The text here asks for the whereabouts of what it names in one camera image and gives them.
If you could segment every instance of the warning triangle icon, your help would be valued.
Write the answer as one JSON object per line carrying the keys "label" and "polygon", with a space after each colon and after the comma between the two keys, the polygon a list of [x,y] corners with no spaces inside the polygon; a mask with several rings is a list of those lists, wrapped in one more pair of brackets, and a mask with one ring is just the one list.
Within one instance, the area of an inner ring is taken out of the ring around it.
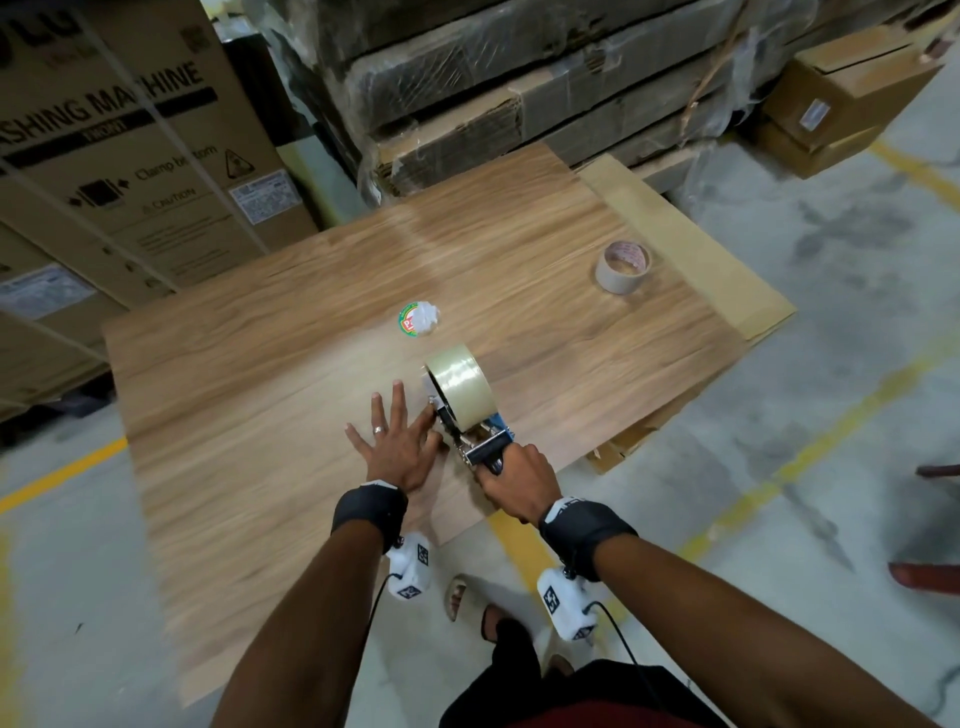
{"label": "warning triangle icon", "polygon": [[227,176],[232,180],[246,177],[254,169],[252,164],[230,149],[224,152],[224,158],[227,160]]}

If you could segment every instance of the concrete floor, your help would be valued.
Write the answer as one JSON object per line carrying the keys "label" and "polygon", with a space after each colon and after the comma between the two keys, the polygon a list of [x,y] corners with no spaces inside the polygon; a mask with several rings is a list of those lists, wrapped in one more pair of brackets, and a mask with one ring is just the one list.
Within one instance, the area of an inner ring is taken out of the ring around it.
{"label": "concrete floor", "polygon": [[[954,56],[883,137],[953,185],[957,87]],[[566,492],[606,501],[658,544],[684,549],[707,534],[703,566],[955,728],[960,598],[902,589],[886,563],[960,563],[960,485],[912,475],[960,460],[958,198],[875,153],[801,182],[736,144],[720,148],[698,222],[800,313],[626,463],[602,477],[584,461],[561,473]],[[114,408],[59,421],[4,455],[0,495],[121,435]],[[729,516],[775,486],[782,495],[751,519]],[[0,549],[0,660],[15,669],[9,684],[0,674],[3,725],[209,722],[217,695],[178,705],[126,451],[4,516]],[[543,642],[543,616],[486,523],[441,556],[438,581],[482,576]],[[634,621],[625,633],[640,659],[672,666]],[[621,654],[607,638],[597,649]],[[439,593],[422,604],[385,597],[348,725],[435,725],[488,655],[451,629]]]}

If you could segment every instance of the hand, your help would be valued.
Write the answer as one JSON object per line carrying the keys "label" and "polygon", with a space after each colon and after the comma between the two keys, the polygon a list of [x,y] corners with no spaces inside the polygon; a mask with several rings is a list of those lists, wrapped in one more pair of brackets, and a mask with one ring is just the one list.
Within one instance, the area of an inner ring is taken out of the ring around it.
{"label": "hand", "polygon": [[533,525],[562,497],[557,474],[536,445],[511,443],[503,450],[503,473],[494,475],[481,465],[476,477],[494,505]]}
{"label": "hand", "polygon": [[437,417],[433,404],[427,404],[408,427],[407,399],[403,382],[398,379],[394,382],[390,424],[387,425],[379,392],[373,393],[370,409],[371,426],[375,432],[372,447],[356,427],[347,423],[347,439],[367,461],[367,479],[385,480],[406,494],[416,491],[430,473],[444,440],[439,432],[431,429]]}

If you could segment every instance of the masking tape roll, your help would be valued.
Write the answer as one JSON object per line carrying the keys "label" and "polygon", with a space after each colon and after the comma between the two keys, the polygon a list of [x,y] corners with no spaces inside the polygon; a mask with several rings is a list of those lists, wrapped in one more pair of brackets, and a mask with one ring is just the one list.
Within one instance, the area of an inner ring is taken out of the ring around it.
{"label": "masking tape roll", "polygon": [[460,344],[434,354],[425,364],[462,431],[496,414],[493,391],[466,346]]}
{"label": "masking tape roll", "polygon": [[618,240],[600,254],[597,282],[604,290],[625,296],[638,289],[652,262],[653,258],[642,245]]}

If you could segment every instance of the wrist strap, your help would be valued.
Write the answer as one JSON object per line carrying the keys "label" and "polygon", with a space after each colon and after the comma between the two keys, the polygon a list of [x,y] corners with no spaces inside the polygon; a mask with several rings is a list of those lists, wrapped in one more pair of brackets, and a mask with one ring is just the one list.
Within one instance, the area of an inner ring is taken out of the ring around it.
{"label": "wrist strap", "polygon": [[611,508],[592,500],[562,497],[540,520],[540,535],[564,566],[587,581],[600,581],[593,567],[593,552],[613,536],[634,531]]}
{"label": "wrist strap", "polygon": [[383,534],[383,552],[393,548],[407,512],[407,496],[386,480],[371,480],[347,491],[333,511],[333,533],[347,521],[369,521]]}

